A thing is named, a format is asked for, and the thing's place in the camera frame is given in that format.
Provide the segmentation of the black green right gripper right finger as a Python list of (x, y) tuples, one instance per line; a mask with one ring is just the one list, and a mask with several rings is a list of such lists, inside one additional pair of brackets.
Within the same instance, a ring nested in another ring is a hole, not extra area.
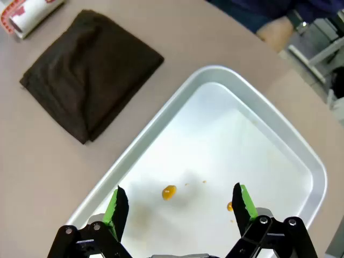
[(270, 210), (255, 207), (243, 184), (233, 188), (232, 209), (241, 238), (227, 257), (257, 257), (263, 249), (272, 250), (276, 257), (317, 257), (301, 218), (276, 220)]

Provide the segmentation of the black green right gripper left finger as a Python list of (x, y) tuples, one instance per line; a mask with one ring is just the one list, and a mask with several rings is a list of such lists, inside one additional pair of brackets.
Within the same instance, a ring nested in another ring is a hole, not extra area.
[(126, 192), (117, 187), (102, 220), (87, 224), (82, 229), (73, 225), (59, 228), (48, 257), (131, 257), (121, 244), (128, 210)]

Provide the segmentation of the person's left hand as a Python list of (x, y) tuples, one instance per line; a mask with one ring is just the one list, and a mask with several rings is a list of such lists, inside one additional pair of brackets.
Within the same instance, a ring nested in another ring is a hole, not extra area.
[(293, 24), (286, 16), (283, 16), (263, 25), (257, 30), (256, 36), (279, 53), (289, 42), (293, 31)]

